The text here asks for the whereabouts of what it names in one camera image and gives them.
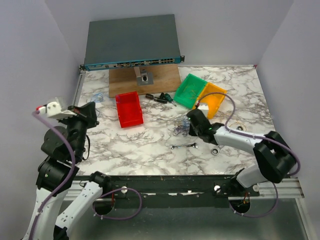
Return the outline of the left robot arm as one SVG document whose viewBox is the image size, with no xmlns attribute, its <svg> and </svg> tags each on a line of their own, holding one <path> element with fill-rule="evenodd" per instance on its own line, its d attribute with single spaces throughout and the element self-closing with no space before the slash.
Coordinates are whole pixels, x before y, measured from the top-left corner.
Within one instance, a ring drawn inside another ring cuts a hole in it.
<svg viewBox="0 0 320 240">
<path fill-rule="evenodd" d="M 81 193 L 65 209 L 63 201 L 79 171 L 76 166 L 90 150 L 87 130 L 99 125 L 95 102 L 64 107 L 59 100 L 36 108 L 32 115 L 49 129 L 41 150 L 47 155 L 38 167 L 36 201 L 25 240 L 67 240 L 93 202 L 107 197 L 111 180 L 101 172 L 89 177 Z"/>
</svg>

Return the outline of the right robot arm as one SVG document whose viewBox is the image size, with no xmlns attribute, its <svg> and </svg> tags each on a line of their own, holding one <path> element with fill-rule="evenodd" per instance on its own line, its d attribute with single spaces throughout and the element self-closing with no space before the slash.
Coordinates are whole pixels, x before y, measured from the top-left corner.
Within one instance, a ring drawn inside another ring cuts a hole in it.
<svg viewBox="0 0 320 240">
<path fill-rule="evenodd" d="M 294 166 L 298 166 L 297 157 L 278 132 L 253 134 L 228 128 L 219 122 L 210 123 L 199 109 L 191 110 L 186 116 L 192 136 L 208 144 L 232 147 L 255 156 L 254 165 L 239 170 L 230 180 L 230 191 L 236 196 L 243 195 L 258 183 L 278 184 Z"/>
</svg>

